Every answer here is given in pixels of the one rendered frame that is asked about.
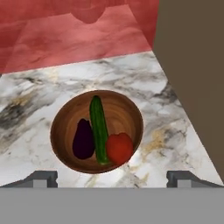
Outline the brown wooden bowl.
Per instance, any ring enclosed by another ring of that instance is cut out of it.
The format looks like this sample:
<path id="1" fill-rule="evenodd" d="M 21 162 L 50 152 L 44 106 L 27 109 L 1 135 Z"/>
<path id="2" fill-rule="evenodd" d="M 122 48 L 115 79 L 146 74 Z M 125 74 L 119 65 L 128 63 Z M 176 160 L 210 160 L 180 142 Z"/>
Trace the brown wooden bowl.
<path id="1" fill-rule="evenodd" d="M 67 167 L 90 174 L 110 172 L 118 168 L 115 164 L 99 164 L 96 155 L 81 160 L 73 154 L 77 123 L 81 118 L 90 120 L 89 105 L 95 95 L 101 98 L 110 135 L 126 133 L 132 139 L 136 151 L 144 130 L 142 114 L 137 105 L 123 94 L 109 90 L 95 90 L 79 94 L 68 101 L 52 122 L 50 134 L 52 150 Z"/>

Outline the dark purple eggplant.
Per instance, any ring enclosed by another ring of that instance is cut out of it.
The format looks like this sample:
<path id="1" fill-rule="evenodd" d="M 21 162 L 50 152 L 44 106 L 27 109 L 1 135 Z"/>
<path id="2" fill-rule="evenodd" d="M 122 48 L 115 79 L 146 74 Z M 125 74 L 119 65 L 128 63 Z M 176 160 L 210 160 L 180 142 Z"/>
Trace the dark purple eggplant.
<path id="1" fill-rule="evenodd" d="M 80 119 L 73 139 L 73 154 L 78 159 L 91 158 L 95 151 L 93 131 L 90 122 Z"/>

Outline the green cucumber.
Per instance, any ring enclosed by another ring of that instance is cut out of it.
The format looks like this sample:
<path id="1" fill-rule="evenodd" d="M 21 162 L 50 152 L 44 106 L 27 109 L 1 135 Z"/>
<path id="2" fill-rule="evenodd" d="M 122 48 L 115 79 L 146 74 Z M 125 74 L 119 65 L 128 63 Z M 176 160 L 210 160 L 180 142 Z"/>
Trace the green cucumber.
<path id="1" fill-rule="evenodd" d="M 102 100 L 98 95 L 92 98 L 89 106 L 90 120 L 94 134 L 94 146 L 97 162 L 106 165 L 109 162 L 106 152 L 106 142 L 109 137 Z"/>

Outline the brown cabinet side panel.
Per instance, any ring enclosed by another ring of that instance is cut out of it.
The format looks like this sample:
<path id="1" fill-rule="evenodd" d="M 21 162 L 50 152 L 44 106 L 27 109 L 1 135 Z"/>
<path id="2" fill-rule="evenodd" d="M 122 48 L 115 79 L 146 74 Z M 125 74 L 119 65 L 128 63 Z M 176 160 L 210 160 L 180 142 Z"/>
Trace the brown cabinet side panel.
<path id="1" fill-rule="evenodd" d="M 224 0 L 159 0 L 154 53 L 224 180 Z"/>

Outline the red bell pepper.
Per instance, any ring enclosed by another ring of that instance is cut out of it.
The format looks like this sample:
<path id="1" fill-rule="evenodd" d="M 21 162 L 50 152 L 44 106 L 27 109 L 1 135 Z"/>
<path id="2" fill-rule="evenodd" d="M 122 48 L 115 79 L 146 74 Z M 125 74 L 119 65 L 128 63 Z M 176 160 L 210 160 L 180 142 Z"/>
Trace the red bell pepper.
<path id="1" fill-rule="evenodd" d="M 106 142 L 108 158 L 116 165 L 129 161 L 133 154 L 133 143 L 126 133 L 113 134 Z"/>

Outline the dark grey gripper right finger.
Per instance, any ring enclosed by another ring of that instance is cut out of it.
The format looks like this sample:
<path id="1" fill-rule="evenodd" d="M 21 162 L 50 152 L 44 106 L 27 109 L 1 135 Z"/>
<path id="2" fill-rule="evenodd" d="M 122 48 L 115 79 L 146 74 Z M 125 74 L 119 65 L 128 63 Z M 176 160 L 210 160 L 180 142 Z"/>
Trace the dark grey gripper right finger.
<path id="1" fill-rule="evenodd" d="M 198 178 L 190 171 L 168 171 L 166 177 L 168 188 L 220 187 L 220 185 Z"/>

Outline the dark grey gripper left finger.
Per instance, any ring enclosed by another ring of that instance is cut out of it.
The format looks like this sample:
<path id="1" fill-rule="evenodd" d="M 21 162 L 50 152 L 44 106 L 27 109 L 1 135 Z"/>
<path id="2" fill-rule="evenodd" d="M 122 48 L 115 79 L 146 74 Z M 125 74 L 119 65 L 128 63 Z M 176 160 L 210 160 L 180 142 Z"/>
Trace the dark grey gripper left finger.
<path id="1" fill-rule="evenodd" d="M 57 188 L 58 173 L 56 171 L 35 171 L 28 177 L 4 185 L 4 187 L 23 188 Z"/>

